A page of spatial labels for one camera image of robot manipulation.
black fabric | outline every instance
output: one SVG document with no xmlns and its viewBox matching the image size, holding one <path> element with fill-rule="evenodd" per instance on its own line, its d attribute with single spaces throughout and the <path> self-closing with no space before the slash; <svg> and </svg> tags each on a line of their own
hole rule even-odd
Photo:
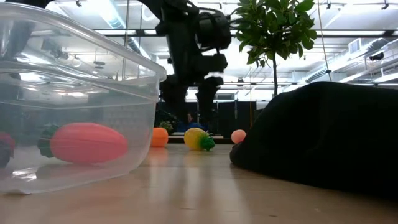
<svg viewBox="0 0 398 224">
<path fill-rule="evenodd" d="M 276 96 L 230 158 L 324 187 L 398 196 L 398 90 L 317 82 Z"/>
</svg>

orange ball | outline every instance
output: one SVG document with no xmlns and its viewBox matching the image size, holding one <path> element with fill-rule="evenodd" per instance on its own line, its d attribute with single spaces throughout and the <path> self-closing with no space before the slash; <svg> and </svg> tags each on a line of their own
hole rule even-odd
<svg viewBox="0 0 398 224">
<path fill-rule="evenodd" d="M 154 128 L 152 133 L 151 147 L 165 147 L 169 141 L 169 134 L 164 128 Z"/>
<path fill-rule="evenodd" d="M 232 132 L 231 139 L 232 142 L 237 144 L 243 141 L 243 139 L 246 137 L 246 132 L 243 130 L 236 130 Z"/>
</svg>

pink oval toy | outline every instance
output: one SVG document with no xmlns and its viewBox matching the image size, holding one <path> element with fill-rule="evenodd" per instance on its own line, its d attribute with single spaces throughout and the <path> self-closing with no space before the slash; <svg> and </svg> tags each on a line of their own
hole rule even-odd
<svg viewBox="0 0 398 224">
<path fill-rule="evenodd" d="M 233 143 L 237 144 L 242 142 L 245 137 L 246 137 L 246 132 L 244 132 L 243 130 L 236 130 L 232 132 L 231 140 Z"/>
</svg>

yellow and green toy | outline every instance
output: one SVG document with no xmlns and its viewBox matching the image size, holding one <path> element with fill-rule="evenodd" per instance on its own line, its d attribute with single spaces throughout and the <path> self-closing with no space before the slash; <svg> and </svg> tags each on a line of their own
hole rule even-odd
<svg viewBox="0 0 398 224">
<path fill-rule="evenodd" d="M 216 145 L 213 138 L 200 128 L 191 128 L 186 131 L 184 142 L 190 149 L 197 151 L 210 151 Z"/>
</svg>

wooden floor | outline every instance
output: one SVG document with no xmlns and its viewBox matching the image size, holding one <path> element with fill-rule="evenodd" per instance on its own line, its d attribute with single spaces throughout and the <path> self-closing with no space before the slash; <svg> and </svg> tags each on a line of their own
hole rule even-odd
<svg viewBox="0 0 398 224">
<path fill-rule="evenodd" d="M 397 224 L 398 205 L 233 167 L 230 145 L 151 149 L 131 174 L 47 194 L 0 195 L 0 224 Z"/>
</svg>

